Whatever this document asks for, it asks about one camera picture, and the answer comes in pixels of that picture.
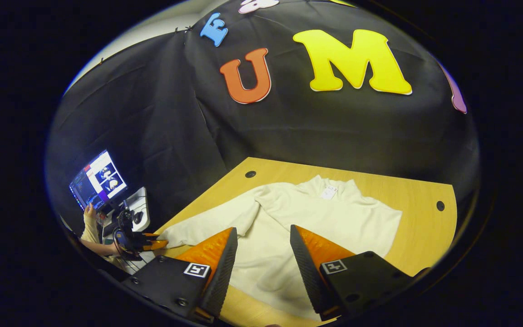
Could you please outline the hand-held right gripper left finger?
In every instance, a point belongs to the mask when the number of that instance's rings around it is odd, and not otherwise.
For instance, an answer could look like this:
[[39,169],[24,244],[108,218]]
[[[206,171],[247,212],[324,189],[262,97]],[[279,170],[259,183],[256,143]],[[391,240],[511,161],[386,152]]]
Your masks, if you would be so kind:
[[122,286],[177,317],[213,323],[226,299],[237,249],[237,229],[226,228],[174,258],[157,256]]

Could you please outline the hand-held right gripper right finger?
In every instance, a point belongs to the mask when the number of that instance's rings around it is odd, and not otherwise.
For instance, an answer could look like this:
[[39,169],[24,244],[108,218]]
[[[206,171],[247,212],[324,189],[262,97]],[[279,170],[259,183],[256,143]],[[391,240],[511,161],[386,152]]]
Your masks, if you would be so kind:
[[355,254],[301,226],[291,226],[289,242],[313,310],[322,321],[363,314],[413,281],[374,251]]

